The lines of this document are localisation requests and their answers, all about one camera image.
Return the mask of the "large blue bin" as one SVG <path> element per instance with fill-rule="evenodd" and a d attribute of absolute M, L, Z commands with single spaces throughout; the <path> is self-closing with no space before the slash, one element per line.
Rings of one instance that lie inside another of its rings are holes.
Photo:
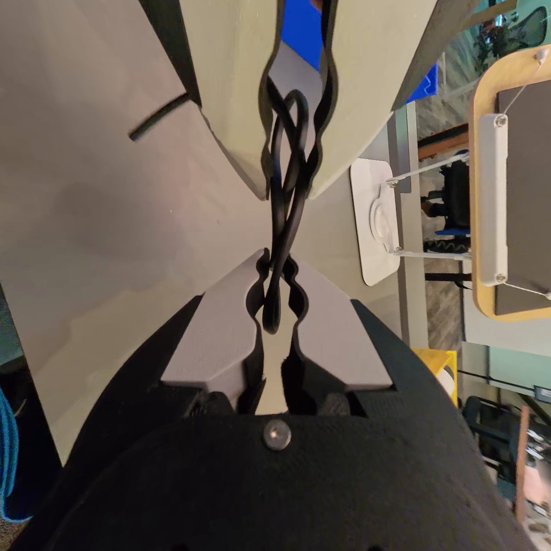
<path fill-rule="evenodd" d="M 321 13 L 310 1 L 286 1 L 282 40 L 296 54 L 320 72 L 322 36 Z M 412 93 L 407 103 L 437 95 L 439 63 L 437 62 Z"/>

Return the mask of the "yellow bin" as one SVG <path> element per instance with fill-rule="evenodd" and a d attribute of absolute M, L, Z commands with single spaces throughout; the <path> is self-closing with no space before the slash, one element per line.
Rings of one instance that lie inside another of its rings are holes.
<path fill-rule="evenodd" d="M 412 351 L 415 352 L 440 382 L 452 402 L 458 408 L 457 351 L 430 348 L 413 348 Z"/>

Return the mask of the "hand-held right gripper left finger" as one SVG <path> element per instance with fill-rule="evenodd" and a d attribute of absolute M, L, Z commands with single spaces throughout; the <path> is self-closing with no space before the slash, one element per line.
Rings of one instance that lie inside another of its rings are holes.
<path fill-rule="evenodd" d="M 262 382 L 256 313 L 268 261 L 269 251 L 260 249 L 204 292 L 162 382 L 194 388 L 254 388 Z"/>

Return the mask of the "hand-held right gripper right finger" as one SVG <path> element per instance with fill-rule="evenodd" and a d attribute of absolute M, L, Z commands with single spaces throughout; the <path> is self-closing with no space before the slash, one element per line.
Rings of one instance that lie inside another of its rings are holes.
<path fill-rule="evenodd" d="M 392 380 L 338 286 L 304 261 L 286 261 L 293 328 L 291 375 L 299 389 L 390 389 Z"/>

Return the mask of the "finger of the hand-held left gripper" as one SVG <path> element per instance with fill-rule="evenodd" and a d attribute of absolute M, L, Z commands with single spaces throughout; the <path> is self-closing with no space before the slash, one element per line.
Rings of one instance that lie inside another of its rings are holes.
<path fill-rule="evenodd" d="M 189 99 L 261 201 L 269 195 L 272 102 L 284 1 L 140 1 Z"/>
<path fill-rule="evenodd" d="M 315 115 L 320 196 L 403 107 L 479 1 L 313 1 L 326 82 Z"/>

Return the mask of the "white stand base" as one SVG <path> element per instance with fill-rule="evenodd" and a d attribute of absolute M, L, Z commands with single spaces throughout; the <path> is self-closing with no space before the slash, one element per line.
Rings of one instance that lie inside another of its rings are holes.
<path fill-rule="evenodd" d="M 362 279 L 375 286 L 401 263 L 395 186 L 388 162 L 359 158 L 349 169 Z"/>

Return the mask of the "black office chair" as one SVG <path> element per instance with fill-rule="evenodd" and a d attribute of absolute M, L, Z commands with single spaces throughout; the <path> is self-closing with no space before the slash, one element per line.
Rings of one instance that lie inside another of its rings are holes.
<path fill-rule="evenodd" d="M 471 233 L 469 166 L 456 160 L 441 166 L 439 172 L 444 184 L 421 197 L 422 210 L 429 218 L 444 218 L 444 229 L 438 235 L 467 237 Z"/>

